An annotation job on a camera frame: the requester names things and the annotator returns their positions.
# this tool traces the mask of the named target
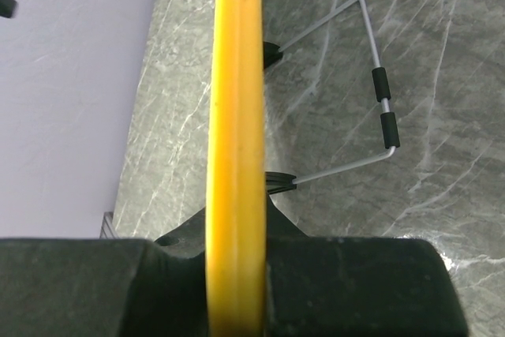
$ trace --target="yellow ring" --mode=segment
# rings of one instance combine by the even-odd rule
[[[206,269],[212,337],[262,336],[266,260],[261,0],[215,0]]]

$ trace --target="black foam grip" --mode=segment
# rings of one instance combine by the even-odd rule
[[[384,137],[384,147],[389,149],[391,146],[400,147],[400,136],[398,135],[398,127],[396,125],[396,117],[394,112],[386,112],[380,115],[380,123],[382,124],[382,134]]]
[[[387,82],[386,69],[384,67],[377,67],[372,70],[373,86],[376,88],[377,101],[387,98],[391,99],[389,92],[389,83]]]

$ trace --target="marble countertop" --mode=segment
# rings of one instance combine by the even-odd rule
[[[264,0],[285,43],[345,0]],[[367,0],[402,147],[275,197],[306,233],[420,237],[446,262],[475,336],[505,335],[505,2]],[[157,0],[114,222],[156,238],[204,205],[213,0]],[[266,75],[267,170],[383,152],[356,6]]]

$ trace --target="yellow disc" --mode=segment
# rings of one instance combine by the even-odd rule
[[[261,0],[215,0],[207,178],[212,337],[261,336],[266,213]]]

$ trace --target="lavender wall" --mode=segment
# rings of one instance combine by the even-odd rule
[[[154,0],[17,0],[0,19],[0,238],[99,236]]]

